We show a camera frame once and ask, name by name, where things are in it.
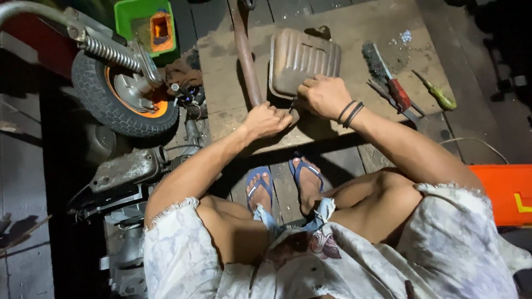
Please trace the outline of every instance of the black bracelet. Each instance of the black bracelet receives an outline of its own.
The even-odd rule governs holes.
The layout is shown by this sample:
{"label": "black bracelet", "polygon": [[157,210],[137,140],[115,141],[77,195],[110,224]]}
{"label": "black bracelet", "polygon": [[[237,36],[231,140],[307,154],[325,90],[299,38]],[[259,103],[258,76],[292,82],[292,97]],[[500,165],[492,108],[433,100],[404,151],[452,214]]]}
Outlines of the black bracelet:
{"label": "black bracelet", "polygon": [[351,111],[351,113],[349,114],[349,116],[347,117],[347,119],[344,121],[344,124],[342,125],[342,127],[344,128],[348,128],[349,127],[349,124],[351,123],[351,121],[353,120],[353,118],[355,118],[355,116],[360,112],[360,110],[362,110],[362,107],[364,107],[364,104],[362,102],[359,102],[356,106],[355,106],[355,109],[353,109],[353,111]]}
{"label": "black bracelet", "polygon": [[351,107],[351,105],[353,105],[355,101],[351,101],[347,106],[345,106],[345,108],[342,110],[342,112],[340,113],[340,116],[338,116],[338,120],[336,121],[338,124],[342,124],[342,121],[341,121],[341,118],[342,118],[342,115],[344,115],[344,112],[347,111],[347,108]]}

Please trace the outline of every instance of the green-handled screwdriver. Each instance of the green-handled screwdriver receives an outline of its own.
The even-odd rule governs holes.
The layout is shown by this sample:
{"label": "green-handled screwdriver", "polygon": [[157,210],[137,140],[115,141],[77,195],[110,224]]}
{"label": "green-handled screwdriver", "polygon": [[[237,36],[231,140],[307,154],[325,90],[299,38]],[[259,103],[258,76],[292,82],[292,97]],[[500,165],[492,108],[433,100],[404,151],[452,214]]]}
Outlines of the green-handled screwdriver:
{"label": "green-handled screwdriver", "polygon": [[418,72],[412,70],[412,72],[418,76],[418,78],[423,82],[423,85],[429,90],[429,93],[436,99],[438,105],[444,111],[453,111],[456,109],[456,101],[452,98],[448,98],[443,94],[443,91],[437,89],[429,81],[425,80]]}

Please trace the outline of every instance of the forearm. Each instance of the forearm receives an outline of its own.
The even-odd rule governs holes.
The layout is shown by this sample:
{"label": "forearm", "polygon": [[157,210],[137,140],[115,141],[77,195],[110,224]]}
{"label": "forearm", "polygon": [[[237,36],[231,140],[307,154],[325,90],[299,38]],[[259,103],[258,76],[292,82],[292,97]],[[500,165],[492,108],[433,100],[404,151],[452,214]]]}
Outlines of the forearm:
{"label": "forearm", "polygon": [[462,187],[484,188],[477,176],[442,146],[400,123],[368,109],[351,122],[351,128],[379,149],[414,182],[455,182]]}
{"label": "forearm", "polygon": [[246,128],[240,126],[191,156],[157,185],[148,200],[145,219],[151,219],[186,197],[204,195],[222,169],[251,141]]}

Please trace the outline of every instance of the blue flip-flop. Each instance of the blue flip-flop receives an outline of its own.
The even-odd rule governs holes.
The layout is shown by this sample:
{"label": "blue flip-flop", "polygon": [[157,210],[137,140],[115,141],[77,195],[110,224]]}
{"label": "blue flip-flop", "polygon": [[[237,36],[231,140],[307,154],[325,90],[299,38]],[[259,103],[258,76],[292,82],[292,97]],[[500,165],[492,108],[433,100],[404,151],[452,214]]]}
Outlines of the blue flip-flop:
{"label": "blue flip-flop", "polygon": [[[270,185],[269,186],[268,186],[268,184],[266,184],[266,181],[264,181],[264,179],[262,178],[262,174],[265,173],[265,172],[268,174],[268,176],[270,178],[270,180],[269,180]],[[246,194],[247,209],[250,210],[251,212],[253,212],[253,210],[250,207],[251,197],[253,196],[255,191],[257,191],[257,189],[261,185],[262,185],[262,187],[264,187],[264,189],[266,189],[266,192],[268,192],[268,195],[270,195],[270,204],[273,204],[273,176],[271,175],[271,172],[268,169],[268,167],[260,166],[260,167],[252,169],[250,171],[250,173],[247,175],[246,187],[250,184],[250,182],[253,180],[253,178],[256,177],[257,175],[259,175],[261,178],[257,180],[255,185],[253,185],[251,190]]]}
{"label": "blue flip-flop", "polygon": [[288,161],[288,167],[290,168],[290,172],[292,173],[292,176],[294,176],[294,180],[296,181],[296,186],[297,186],[297,189],[299,190],[300,189],[300,174],[301,174],[301,169],[303,167],[307,168],[308,170],[312,171],[313,174],[315,174],[321,181],[321,186],[320,186],[320,193],[323,192],[323,177],[321,176],[321,173],[314,167],[312,167],[310,164],[306,163],[305,161],[303,161],[301,159],[300,156],[297,156],[296,158],[298,158],[300,160],[300,163],[297,165],[297,168],[294,167],[294,159],[291,159],[290,161]]}

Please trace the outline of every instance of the suspension spring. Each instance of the suspension spring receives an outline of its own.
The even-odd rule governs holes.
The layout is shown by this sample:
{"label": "suspension spring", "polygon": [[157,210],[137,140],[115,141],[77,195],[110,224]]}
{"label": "suspension spring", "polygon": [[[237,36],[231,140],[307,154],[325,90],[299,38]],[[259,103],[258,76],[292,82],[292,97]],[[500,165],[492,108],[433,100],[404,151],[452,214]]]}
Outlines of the suspension spring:
{"label": "suspension spring", "polygon": [[93,39],[90,36],[87,36],[85,39],[84,50],[89,51],[95,55],[98,55],[104,59],[112,61],[116,64],[119,64],[125,68],[128,68],[136,73],[141,72],[140,63],[135,59],[125,55],[116,49],[107,46],[99,40]]}

